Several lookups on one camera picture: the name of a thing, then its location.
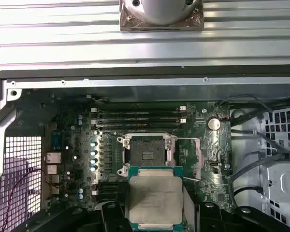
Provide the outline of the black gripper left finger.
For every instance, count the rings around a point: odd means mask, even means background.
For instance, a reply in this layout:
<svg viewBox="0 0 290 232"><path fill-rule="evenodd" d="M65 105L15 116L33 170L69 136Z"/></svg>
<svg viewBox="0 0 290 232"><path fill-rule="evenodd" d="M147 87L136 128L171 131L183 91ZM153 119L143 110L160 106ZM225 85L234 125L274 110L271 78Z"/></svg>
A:
<svg viewBox="0 0 290 232"><path fill-rule="evenodd" d="M17 226L14 232L129 232L130 222L117 203L104 203L88 211L73 206L44 210Z"/></svg>

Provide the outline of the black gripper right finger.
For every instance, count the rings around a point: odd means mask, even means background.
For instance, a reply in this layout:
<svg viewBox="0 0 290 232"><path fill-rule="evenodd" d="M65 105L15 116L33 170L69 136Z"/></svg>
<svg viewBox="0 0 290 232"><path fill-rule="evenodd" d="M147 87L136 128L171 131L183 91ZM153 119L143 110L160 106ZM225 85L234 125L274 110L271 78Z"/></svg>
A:
<svg viewBox="0 0 290 232"><path fill-rule="evenodd" d="M195 206L196 232L290 232L290 227L250 206L229 213L217 204L203 202Z"/></svg>

